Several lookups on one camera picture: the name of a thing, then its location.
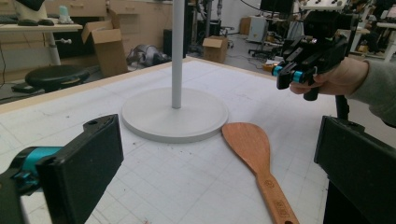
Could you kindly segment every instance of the white pole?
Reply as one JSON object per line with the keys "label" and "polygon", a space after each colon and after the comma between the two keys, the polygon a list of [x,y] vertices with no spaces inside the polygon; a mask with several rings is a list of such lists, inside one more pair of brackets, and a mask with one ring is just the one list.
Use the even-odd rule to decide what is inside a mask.
{"label": "white pole", "polygon": [[181,108],[185,0],[173,1],[172,26],[172,108]]}

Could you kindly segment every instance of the human hand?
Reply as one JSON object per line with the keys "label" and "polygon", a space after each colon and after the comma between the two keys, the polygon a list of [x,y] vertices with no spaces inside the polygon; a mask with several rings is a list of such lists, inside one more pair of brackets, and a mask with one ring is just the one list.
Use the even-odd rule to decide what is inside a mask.
{"label": "human hand", "polygon": [[308,86],[305,82],[290,83],[290,90],[296,94],[309,92],[312,88],[319,87],[319,93],[330,95],[350,95],[363,83],[367,77],[369,64],[345,57],[333,70],[315,75],[315,83]]}

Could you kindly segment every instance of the floor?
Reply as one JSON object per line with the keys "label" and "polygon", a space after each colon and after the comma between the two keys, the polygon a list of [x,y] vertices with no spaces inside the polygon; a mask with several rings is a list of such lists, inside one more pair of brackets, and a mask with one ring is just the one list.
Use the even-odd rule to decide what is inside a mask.
{"label": "floor", "polygon": [[[257,43],[251,43],[246,41],[246,35],[229,35],[229,39],[233,42],[233,48],[228,48],[227,57],[225,60],[225,64],[246,69],[253,72],[263,73],[265,75],[271,76],[270,73],[263,71],[262,64],[265,62],[264,58],[256,58],[252,57],[251,53],[248,52],[250,50],[260,49],[261,45]],[[189,56],[192,57],[200,57],[199,53],[190,53]],[[353,56],[357,59],[364,59],[360,56]],[[367,60],[378,60],[375,58],[366,58]],[[90,78],[87,80],[95,81],[99,78],[102,78],[99,66],[93,66],[88,68],[90,73],[92,74]],[[129,67],[130,71],[134,71],[136,69],[135,65],[132,64]],[[12,101],[20,100],[23,98],[31,97],[37,94],[42,94],[42,91],[34,92],[34,93],[18,93],[12,91],[11,87],[17,83],[21,83],[23,80],[14,81],[12,83],[5,83],[0,85],[0,104],[6,104]],[[392,147],[396,147],[396,129],[390,128],[385,125],[379,118],[373,116],[368,106],[362,104],[360,102],[349,100],[350,106],[349,120],[359,123],[360,125],[366,128],[366,132],[373,137],[387,143]]]}

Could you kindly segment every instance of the wall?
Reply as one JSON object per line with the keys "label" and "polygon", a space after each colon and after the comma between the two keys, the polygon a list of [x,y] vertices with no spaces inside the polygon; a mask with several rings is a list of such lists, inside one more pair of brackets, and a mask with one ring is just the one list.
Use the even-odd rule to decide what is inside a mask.
{"label": "wall", "polygon": [[[260,7],[260,0],[244,0],[246,3],[252,5],[253,7]],[[218,0],[213,0],[212,2],[212,13],[211,19],[216,20],[218,10]],[[239,22],[241,18],[258,15],[260,11],[245,5],[240,0],[222,0],[222,10],[221,10],[221,25],[232,26],[235,30],[230,33],[239,32]]]}

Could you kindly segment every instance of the chair seat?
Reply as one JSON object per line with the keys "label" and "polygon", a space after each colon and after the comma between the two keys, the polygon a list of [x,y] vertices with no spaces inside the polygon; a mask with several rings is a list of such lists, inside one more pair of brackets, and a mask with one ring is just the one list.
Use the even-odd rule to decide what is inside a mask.
{"label": "chair seat", "polygon": [[89,76],[90,73],[82,66],[53,65],[29,72],[25,77],[25,82],[30,86],[50,92],[82,84]]}

